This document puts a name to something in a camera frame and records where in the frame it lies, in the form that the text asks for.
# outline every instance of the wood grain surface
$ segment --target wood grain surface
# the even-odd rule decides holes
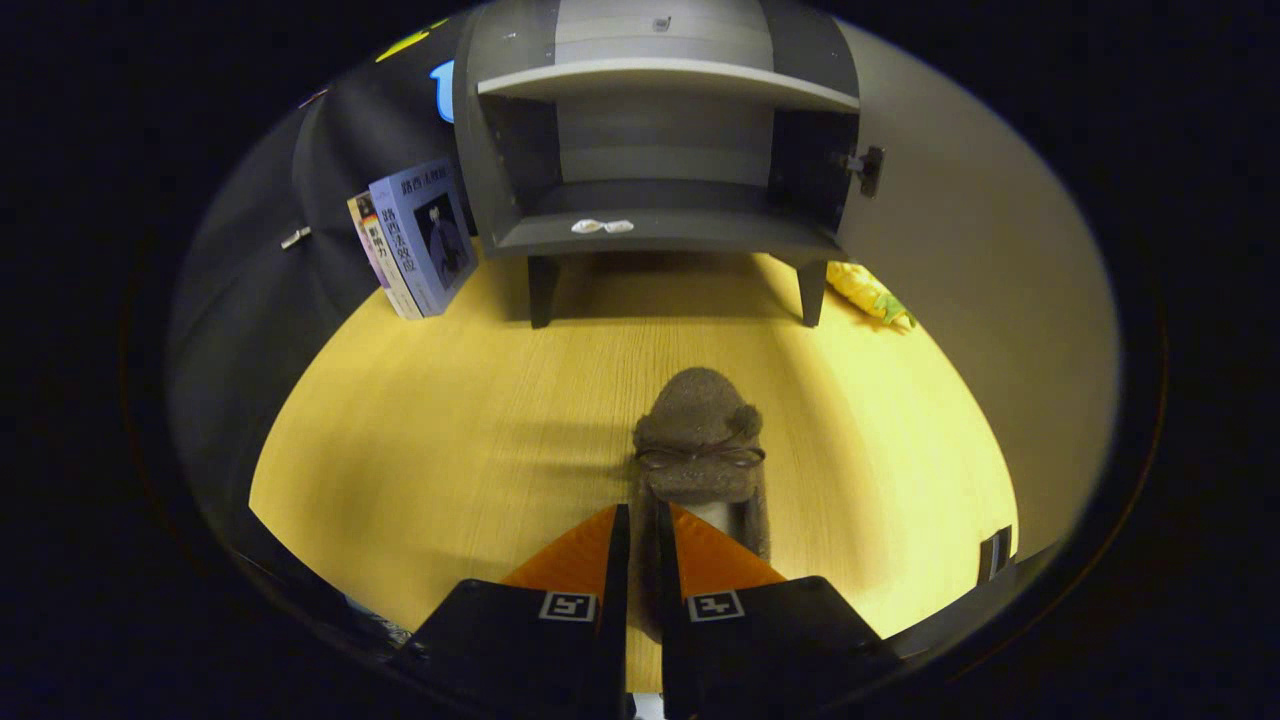
[[[484,260],[439,318],[381,290],[294,387],[251,510],[320,577],[416,629],[465,578],[497,580],[623,502],[630,433],[676,372],[710,366],[764,416],[773,566],[823,575],[881,635],[974,585],[979,543],[1014,525],[1004,457],[922,327],[828,288],[799,322],[791,268],[764,255],[564,259],[532,331],[522,259]],[[660,688],[628,629],[627,687]]]

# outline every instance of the book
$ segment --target book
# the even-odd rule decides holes
[[[424,316],[444,313],[479,265],[448,158],[369,186],[410,295]]]
[[[378,283],[387,292],[396,314],[406,320],[420,319],[422,313],[419,311],[412,296],[410,296],[399,266],[396,265],[396,259],[392,258],[390,250],[387,247],[372,196],[367,191],[361,192],[347,201],[347,210],[351,213],[351,222],[356,225],[356,234],[360,236],[360,245],[364,246],[365,255],[369,256],[369,264],[372,265],[374,274],[378,275]]]

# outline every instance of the yellow toy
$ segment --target yellow toy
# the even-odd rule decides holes
[[[893,293],[884,287],[884,283],[876,279],[876,275],[863,265],[827,263],[827,282],[859,310],[873,318],[883,319],[886,325],[899,318],[906,318],[911,327],[915,327],[915,315],[899,302],[897,297],[893,297]]]

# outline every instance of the blue sticker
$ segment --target blue sticker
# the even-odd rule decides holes
[[[453,60],[431,70],[435,78],[435,109],[444,122],[453,124]]]

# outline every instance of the beige wall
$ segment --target beige wall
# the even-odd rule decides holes
[[[1120,338],[1102,258],[1066,190],[1002,119],[840,24],[861,88],[859,151],[879,145],[887,159],[874,200],[851,190],[838,241],[964,377],[1009,464],[1018,551],[1030,555],[1070,529],[1111,441]]]

